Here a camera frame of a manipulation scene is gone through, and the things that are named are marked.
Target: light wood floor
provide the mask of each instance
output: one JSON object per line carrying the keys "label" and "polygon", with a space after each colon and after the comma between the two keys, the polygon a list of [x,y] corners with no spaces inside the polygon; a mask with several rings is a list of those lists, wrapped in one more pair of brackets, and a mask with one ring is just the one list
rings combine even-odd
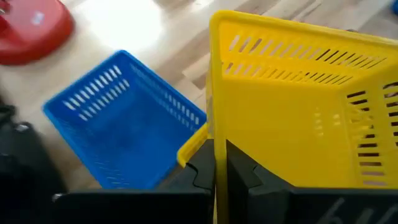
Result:
{"label": "light wood floor", "polygon": [[126,49],[205,110],[210,58],[208,21],[235,9],[398,39],[391,0],[63,0],[76,21],[73,37],[51,56],[0,67],[0,93],[33,123],[70,189],[98,183],[44,116],[41,106],[117,49]]}

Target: blue basket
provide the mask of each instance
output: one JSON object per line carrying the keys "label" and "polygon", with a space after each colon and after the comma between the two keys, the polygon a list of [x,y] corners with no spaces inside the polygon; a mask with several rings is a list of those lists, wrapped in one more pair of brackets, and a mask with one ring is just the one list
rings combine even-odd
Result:
{"label": "blue basket", "polygon": [[153,189],[206,114],[126,51],[116,52],[44,105],[107,189]]}

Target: plastic basket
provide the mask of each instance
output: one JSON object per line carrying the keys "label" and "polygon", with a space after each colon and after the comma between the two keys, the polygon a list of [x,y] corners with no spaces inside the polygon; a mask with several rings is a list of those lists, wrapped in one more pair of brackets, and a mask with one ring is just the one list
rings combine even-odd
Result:
{"label": "plastic basket", "polygon": [[397,41],[233,11],[210,40],[219,196],[226,139],[294,186],[398,187]]}
{"label": "plastic basket", "polygon": [[53,97],[44,112],[107,189],[154,188],[206,122],[204,112],[126,51]]}

